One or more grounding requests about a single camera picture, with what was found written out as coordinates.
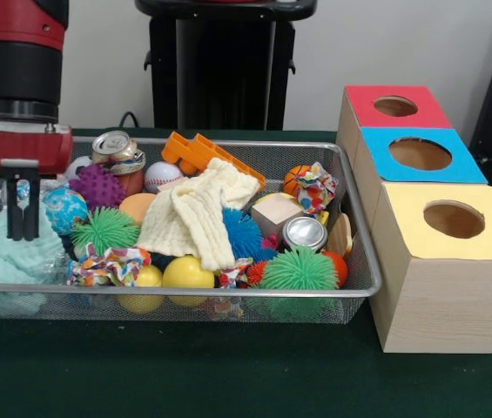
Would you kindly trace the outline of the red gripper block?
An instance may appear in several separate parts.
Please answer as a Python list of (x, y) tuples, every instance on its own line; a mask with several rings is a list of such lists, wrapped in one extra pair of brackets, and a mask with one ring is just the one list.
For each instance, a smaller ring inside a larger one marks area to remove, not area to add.
[[(41, 174), (59, 174), (71, 160), (73, 137), (66, 133), (0, 131), (0, 169), (3, 161), (37, 162)], [(17, 204), (17, 179), (6, 180), (7, 236), (19, 241), (39, 237), (40, 177), (29, 180), (29, 204), (23, 210)]]

